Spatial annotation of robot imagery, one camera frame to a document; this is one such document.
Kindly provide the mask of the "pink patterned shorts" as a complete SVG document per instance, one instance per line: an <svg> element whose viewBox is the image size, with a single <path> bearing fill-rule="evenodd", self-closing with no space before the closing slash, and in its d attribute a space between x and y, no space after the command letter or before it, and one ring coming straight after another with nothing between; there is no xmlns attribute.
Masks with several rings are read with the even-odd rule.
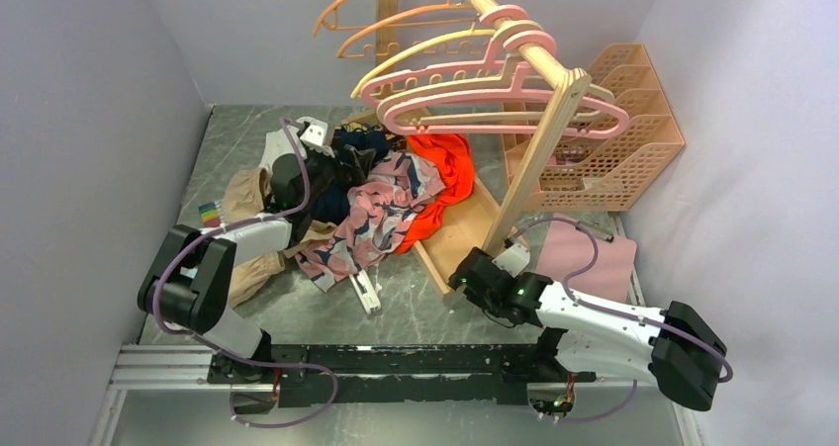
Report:
<svg viewBox="0 0 839 446"><path fill-rule="evenodd" d="M326 292L337 282L396 251L414 219L443 191L436 165L410 152L392 151L349 193L349 216L332 237L296 255L303 273Z"/></svg>

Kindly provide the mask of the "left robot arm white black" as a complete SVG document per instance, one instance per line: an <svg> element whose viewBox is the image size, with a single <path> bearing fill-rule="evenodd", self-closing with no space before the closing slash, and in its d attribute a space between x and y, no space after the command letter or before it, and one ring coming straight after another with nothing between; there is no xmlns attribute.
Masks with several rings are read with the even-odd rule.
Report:
<svg viewBox="0 0 839 446"><path fill-rule="evenodd" d="M313 222L313 202L335 180L362 181L366 155L284 154L271 169L266 211L210 229L171 228L140 286L139 309L224 351L247 381L268 378L274 367L271 337L229 306L233 270L300 244Z"/></svg>

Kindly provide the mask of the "navy blue shorts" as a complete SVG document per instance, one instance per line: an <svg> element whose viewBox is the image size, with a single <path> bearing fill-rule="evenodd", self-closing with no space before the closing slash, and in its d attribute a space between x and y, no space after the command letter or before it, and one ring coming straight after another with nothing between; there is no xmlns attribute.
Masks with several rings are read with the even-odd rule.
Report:
<svg viewBox="0 0 839 446"><path fill-rule="evenodd" d="M335 175L312 203L310 214L315 221L341 224L350 213L349 191L366 182L391 147L380 126L362 124L337 127L331 147L336 152Z"/></svg>

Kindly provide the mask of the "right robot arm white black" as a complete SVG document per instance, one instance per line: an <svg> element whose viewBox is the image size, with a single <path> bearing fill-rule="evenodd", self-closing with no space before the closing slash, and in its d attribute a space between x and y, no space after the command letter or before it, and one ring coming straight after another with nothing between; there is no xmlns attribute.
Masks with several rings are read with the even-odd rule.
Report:
<svg viewBox="0 0 839 446"><path fill-rule="evenodd" d="M666 308L614 302L550 277L511 269L479 248L460 262L447 284L487 314L513 325L559 329L559 343L533 358L544 380L568 371L654 385L670 401L710 410L719 384L733 378L721 338L692 306Z"/></svg>

